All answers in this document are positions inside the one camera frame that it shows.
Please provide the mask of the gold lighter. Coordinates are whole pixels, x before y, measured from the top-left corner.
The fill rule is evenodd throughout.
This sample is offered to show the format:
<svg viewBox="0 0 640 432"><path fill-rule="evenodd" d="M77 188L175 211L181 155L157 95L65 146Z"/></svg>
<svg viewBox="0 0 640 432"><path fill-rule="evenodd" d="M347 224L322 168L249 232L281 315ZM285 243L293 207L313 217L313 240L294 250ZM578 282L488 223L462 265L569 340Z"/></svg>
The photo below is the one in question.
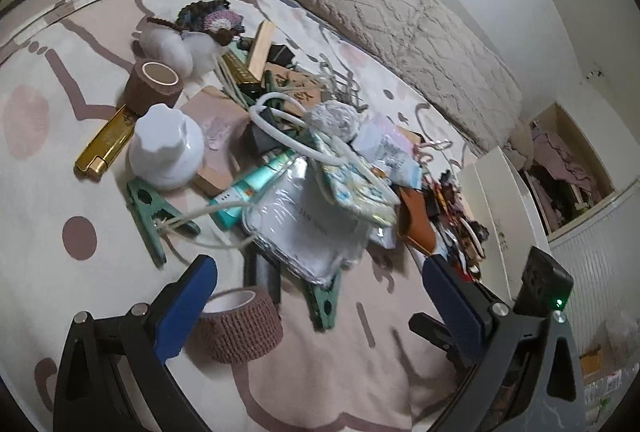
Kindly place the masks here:
<svg viewBox="0 0 640 432"><path fill-rule="evenodd" d="M75 171L94 181L100 181L134 134L138 116L122 105L88 143L75 161Z"/></svg>

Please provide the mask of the left knitted beige pillow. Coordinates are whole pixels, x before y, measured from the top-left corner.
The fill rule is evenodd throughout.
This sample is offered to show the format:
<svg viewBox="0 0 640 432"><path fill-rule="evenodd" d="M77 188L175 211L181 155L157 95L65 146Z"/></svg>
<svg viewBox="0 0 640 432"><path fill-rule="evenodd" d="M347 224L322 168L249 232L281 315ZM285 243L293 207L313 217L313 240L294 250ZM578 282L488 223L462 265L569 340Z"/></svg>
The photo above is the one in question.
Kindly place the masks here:
<svg viewBox="0 0 640 432"><path fill-rule="evenodd" d="M484 151L506 144L522 93L499 56L439 0L295 0L421 92Z"/></svg>

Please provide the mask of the brown bandage roll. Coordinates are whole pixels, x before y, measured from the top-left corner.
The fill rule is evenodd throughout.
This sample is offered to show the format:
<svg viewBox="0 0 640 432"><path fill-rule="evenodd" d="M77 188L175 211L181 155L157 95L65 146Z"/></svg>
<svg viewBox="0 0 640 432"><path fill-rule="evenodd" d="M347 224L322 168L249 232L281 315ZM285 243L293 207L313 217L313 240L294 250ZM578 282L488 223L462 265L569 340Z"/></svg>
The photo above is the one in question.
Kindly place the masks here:
<svg viewBox="0 0 640 432"><path fill-rule="evenodd" d="M267 291L252 286L213 296L205 303L193 336L209 360L236 365L258 360L277 348L283 327Z"/></svg>

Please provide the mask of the green clothespin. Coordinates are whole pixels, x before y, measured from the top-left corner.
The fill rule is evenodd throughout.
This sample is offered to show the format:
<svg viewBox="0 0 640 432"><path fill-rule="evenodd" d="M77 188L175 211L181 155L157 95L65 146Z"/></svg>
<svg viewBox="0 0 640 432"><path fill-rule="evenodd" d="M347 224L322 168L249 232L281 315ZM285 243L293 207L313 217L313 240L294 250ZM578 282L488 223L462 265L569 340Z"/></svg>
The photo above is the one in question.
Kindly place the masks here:
<svg viewBox="0 0 640 432"><path fill-rule="evenodd" d="M182 212L160 195L148 182L134 178L127 183L128 207L155 266L161 269L167 262L160 225L177 218Z"/></svg>
<svg viewBox="0 0 640 432"><path fill-rule="evenodd" d="M309 317L317 332L325 332L335 327L337 301L340 294L342 272L337 271L327 286L303 282Z"/></svg>

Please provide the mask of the crochet purple pouch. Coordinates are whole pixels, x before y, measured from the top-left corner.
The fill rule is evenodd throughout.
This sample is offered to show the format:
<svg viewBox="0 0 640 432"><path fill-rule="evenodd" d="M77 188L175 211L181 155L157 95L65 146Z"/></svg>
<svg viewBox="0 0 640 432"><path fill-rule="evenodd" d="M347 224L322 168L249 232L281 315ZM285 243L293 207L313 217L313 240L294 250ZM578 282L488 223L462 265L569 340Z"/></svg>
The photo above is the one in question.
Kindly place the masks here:
<svg viewBox="0 0 640 432"><path fill-rule="evenodd" d="M170 28L179 34L208 35L221 47L227 47L234 38L245 32L243 17L230 9L229 0L191 2L178 12L175 21L149 16L146 22Z"/></svg>

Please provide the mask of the brown tape roll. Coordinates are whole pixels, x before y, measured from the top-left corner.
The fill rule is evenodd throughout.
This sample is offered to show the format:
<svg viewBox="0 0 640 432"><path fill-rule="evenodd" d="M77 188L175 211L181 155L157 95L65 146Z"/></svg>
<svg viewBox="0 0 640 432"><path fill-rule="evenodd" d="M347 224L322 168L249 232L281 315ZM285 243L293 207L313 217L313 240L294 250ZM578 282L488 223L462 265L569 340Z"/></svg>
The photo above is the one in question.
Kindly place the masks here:
<svg viewBox="0 0 640 432"><path fill-rule="evenodd" d="M137 116L144 116L155 104L174 107L183 90L179 75L168 65L141 60L134 64L122 93L122 103Z"/></svg>

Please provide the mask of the white blue mask packet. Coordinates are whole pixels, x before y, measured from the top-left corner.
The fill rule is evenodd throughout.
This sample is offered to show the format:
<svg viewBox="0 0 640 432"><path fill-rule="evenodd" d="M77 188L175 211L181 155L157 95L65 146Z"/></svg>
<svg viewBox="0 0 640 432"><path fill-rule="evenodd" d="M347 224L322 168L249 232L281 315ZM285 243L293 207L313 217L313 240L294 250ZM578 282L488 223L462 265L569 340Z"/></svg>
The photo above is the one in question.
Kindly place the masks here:
<svg viewBox="0 0 640 432"><path fill-rule="evenodd" d="M413 158L411 142L380 114L361 122L352 149L386 174L390 183L421 189L422 169Z"/></svg>

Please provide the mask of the white plastic bottle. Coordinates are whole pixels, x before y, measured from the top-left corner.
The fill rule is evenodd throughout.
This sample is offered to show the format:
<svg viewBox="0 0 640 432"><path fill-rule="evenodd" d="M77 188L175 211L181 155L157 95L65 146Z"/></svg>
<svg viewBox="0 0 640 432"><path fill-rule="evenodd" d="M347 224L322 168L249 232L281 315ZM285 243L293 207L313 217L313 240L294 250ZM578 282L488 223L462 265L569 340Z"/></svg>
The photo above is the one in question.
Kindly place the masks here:
<svg viewBox="0 0 640 432"><path fill-rule="evenodd" d="M155 104L134 125L128 147L132 173L159 191L185 187L204 160L198 124L180 109Z"/></svg>

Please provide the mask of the clear plastic pouch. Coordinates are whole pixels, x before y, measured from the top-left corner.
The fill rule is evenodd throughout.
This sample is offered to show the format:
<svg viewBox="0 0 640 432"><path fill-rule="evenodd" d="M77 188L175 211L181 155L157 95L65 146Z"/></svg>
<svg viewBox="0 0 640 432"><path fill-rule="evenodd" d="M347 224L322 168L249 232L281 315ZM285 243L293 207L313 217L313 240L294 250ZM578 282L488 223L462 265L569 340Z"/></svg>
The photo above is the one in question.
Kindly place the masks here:
<svg viewBox="0 0 640 432"><path fill-rule="evenodd" d="M370 226L326 200L314 167L291 161L243 209L243 230L303 281L327 286L363 256Z"/></svg>

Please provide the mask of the orange leather pouch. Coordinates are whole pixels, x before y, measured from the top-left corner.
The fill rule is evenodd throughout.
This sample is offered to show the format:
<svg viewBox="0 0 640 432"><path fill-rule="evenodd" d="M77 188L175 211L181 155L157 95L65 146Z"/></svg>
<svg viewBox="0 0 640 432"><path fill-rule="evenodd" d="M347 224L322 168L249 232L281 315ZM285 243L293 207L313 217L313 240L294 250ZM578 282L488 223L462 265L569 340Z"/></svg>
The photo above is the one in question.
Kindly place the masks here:
<svg viewBox="0 0 640 432"><path fill-rule="evenodd" d="M398 236L425 256L436 249L436 235L428 218L421 191L402 187L399 190Z"/></svg>

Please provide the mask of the teal tube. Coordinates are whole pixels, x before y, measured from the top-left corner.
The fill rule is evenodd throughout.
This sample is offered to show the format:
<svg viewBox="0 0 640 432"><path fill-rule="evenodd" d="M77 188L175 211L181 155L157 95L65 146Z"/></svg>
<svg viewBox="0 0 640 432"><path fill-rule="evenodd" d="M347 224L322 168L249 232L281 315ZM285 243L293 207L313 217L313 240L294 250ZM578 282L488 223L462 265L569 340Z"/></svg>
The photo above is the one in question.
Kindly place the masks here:
<svg viewBox="0 0 640 432"><path fill-rule="evenodd" d="M255 169L247 174L244 179L235 181L229 189L214 197L210 204L248 203L255 195L260 193L265 186L281 172L291 160L295 153L290 149L274 157L264 166ZM210 217L223 231L228 231L240 221L243 208L233 206L212 212Z"/></svg>

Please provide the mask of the wardrobe shelf with clothes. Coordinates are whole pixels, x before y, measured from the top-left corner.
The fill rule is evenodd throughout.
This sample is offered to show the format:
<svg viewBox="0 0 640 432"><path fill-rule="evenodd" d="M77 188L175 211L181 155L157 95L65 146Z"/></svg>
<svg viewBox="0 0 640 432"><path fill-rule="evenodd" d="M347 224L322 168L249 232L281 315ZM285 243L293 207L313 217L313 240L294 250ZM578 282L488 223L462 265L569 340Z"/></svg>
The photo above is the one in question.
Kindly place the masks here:
<svg viewBox="0 0 640 432"><path fill-rule="evenodd" d="M533 158L521 176L549 241L594 217L639 183L636 171L616 180L614 163L596 150L559 103L534 117L528 131Z"/></svg>

